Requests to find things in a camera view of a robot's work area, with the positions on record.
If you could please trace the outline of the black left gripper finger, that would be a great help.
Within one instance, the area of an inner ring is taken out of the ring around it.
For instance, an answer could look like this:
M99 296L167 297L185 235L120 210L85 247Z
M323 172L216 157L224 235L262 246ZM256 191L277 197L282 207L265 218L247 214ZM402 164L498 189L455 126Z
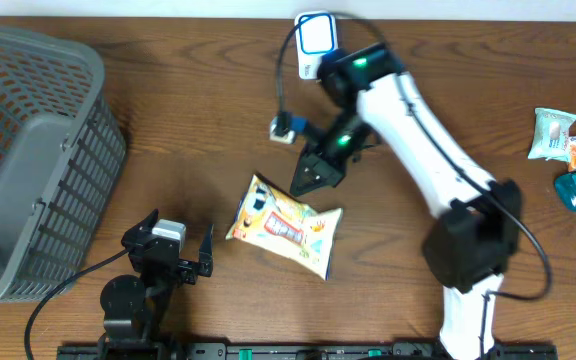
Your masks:
M137 228L139 230L152 230L159 219L159 210L154 209L149 215L147 215L142 221L139 222Z
M199 262L201 264L211 264L213 262L213 230L214 225L210 224L199 247Z

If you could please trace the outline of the orange snack bag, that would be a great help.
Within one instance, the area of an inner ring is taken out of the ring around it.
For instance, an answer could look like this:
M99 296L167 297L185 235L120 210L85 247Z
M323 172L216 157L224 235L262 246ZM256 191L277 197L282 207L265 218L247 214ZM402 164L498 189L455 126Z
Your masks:
M255 175L226 238L290 259L326 280L342 216L341 208L317 212Z

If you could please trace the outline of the green wet wipes pack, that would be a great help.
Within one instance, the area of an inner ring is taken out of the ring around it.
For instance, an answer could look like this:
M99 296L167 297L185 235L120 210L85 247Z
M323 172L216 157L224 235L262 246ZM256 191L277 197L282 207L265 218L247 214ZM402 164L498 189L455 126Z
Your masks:
M576 114L548 109L535 109L536 124L528 159L544 158L569 162L569 130L576 121Z

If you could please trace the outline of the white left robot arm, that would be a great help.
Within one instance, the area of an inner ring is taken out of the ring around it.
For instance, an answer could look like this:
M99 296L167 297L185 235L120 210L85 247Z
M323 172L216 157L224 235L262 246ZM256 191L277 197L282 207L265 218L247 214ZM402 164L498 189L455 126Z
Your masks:
M97 345L105 360L183 359L183 347L160 330L173 292L213 272L213 227L209 226L196 261L180 257L186 226L164 220L153 210L124 233L121 244L134 270L110 280L100 295L104 335Z

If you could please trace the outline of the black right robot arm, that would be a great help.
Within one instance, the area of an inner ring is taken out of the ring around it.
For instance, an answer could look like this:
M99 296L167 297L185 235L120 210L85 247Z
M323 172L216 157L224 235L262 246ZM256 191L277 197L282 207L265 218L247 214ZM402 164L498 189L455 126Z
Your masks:
M342 112L326 131L298 121L308 144L291 194L337 186L347 159L376 133L412 177L436 220L422 253L443 286L439 341L452 359L484 358L494 347L495 293L518 248L518 186L497 182L461 149L385 44L352 54L333 50L321 57L316 78Z

